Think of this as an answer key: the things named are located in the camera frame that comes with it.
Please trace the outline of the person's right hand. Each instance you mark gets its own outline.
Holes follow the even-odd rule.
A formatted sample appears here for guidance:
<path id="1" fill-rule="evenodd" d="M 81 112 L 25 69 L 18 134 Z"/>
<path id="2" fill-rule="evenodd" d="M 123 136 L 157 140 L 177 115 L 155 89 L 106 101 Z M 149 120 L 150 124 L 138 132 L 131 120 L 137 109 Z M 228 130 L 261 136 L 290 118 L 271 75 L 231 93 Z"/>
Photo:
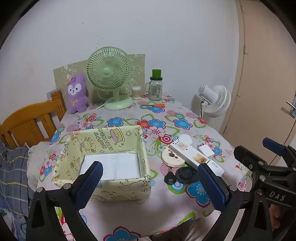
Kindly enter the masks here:
<path id="1" fill-rule="evenodd" d="M 272 231 L 280 227 L 280 207 L 272 204 L 269 208 L 269 215 L 271 221 Z"/>

